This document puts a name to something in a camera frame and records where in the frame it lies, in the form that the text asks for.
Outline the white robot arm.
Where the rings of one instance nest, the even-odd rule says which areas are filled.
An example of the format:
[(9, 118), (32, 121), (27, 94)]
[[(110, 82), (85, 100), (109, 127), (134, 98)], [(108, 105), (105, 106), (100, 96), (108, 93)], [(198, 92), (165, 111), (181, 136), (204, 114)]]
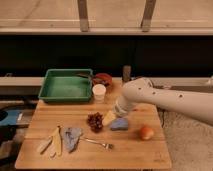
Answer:
[(158, 89), (147, 78), (125, 83), (111, 111), (115, 117), (128, 115), (139, 103), (184, 114), (213, 126), (213, 93)]

